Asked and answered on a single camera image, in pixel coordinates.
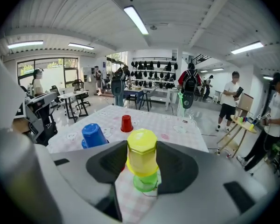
black pants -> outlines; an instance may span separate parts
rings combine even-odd
[[[250,153],[244,158],[245,161],[249,161],[252,158],[252,160],[245,166],[245,171],[255,167],[255,165],[265,157],[266,152],[271,149],[273,144],[278,142],[278,140],[279,137],[267,135],[267,133],[263,130],[257,138]]]
[[[205,95],[204,95],[204,99],[207,99],[208,98],[208,96],[209,96],[209,94],[210,94],[210,89],[209,88],[206,88],[206,92],[205,92]]]

jeans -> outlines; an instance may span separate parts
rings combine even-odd
[[[125,89],[125,84],[122,85],[121,92],[118,96],[115,96],[115,105],[123,107],[123,93]]]
[[[209,94],[210,94],[210,89],[209,88],[206,88],[206,92],[204,94],[204,99],[207,99],[209,97]]]
[[[273,144],[278,142],[279,137],[268,135],[264,130],[260,133],[250,153],[244,158],[248,164],[245,166],[245,171],[255,167],[266,155],[266,152],[272,148]]]

blue cup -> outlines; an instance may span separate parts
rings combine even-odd
[[[82,129],[82,135],[84,137],[82,141],[83,148],[90,148],[108,143],[98,124],[86,125]]]

black shorts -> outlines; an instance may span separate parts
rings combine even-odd
[[[227,104],[222,104],[221,112],[219,114],[221,118],[224,118],[224,116],[226,116],[227,120],[232,121],[230,116],[233,114],[235,114],[235,107]]]

checkered tablecloth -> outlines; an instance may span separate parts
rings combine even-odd
[[[120,130],[121,117],[128,114],[132,118],[134,130],[145,128],[154,132],[158,140],[175,143],[208,152],[206,144],[195,122],[190,118],[138,111],[119,106],[107,106],[70,127],[59,131],[49,140],[50,153],[82,149],[82,129],[90,123],[97,123],[109,142],[126,140],[130,133]],[[139,192],[133,186],[133,174],[127,167],[115,182],[119,207],[124,223],[137,223],[156,201],[157,191]]]

